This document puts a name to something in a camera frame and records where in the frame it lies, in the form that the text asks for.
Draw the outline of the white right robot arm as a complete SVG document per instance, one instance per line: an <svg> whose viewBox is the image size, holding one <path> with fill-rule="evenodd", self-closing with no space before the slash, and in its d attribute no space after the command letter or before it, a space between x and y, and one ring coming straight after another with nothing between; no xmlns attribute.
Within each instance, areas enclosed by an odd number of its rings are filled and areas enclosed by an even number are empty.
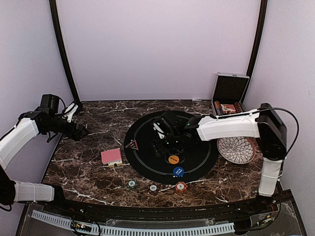
<svg viewBox="0 0 315 236"><path fill-rule="evenodd" d="M193 116L188 121L178 118L174 111L165 111L153 121L153 129L160 138L155 142L158 155L191 144L193 139L255 138L263 154L263 167L259 196L252 201L251 209L262 213L269 207L269 197L275 192L282 163L287 156L287 127L276 113L276 108L262 103L258 109L248 112Z"/></svg>

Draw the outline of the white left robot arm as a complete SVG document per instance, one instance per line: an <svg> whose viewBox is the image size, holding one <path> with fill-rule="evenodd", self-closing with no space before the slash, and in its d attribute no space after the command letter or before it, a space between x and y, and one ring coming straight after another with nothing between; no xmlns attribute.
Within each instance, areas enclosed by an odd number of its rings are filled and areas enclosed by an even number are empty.
<svg viewBox="0 0 315 236"><path fill-rule="evenodd" d="M0 139L0 203L10 206L14 202L50 202L58 214L69 211L69 202L57 195L55 187L46 184L12 180L6 173L9 163L16 154L37 135L59 133L79 141L87 136L85 126L75 123L72 118L79 105L71 103L64 112L57 109L38 107L35 111L20 115L18 123Z"/></svg>

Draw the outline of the red yellow poker chip stack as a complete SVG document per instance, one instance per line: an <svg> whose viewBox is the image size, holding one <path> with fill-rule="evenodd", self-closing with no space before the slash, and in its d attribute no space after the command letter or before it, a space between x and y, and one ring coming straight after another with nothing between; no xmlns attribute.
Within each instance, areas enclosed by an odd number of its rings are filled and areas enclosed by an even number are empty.
<svg viewBox="0 0 315 236"><path fill-rule="evenodd" d="M178 182L175 185L176 192L181 193L187 190L187 184L185 182Z"/></svg>

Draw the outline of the orange big blind button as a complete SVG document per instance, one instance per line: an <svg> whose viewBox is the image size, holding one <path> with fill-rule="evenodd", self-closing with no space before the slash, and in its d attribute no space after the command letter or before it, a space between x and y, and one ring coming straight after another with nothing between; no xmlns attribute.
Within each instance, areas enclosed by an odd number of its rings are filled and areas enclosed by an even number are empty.
<svg viewBox="0 0 315 236"><path fill-rule="evenodd" d="M179 161L180 161L180 159L177 155L171 155L168 157L168 162L172 165L178 164Z"/></svg>

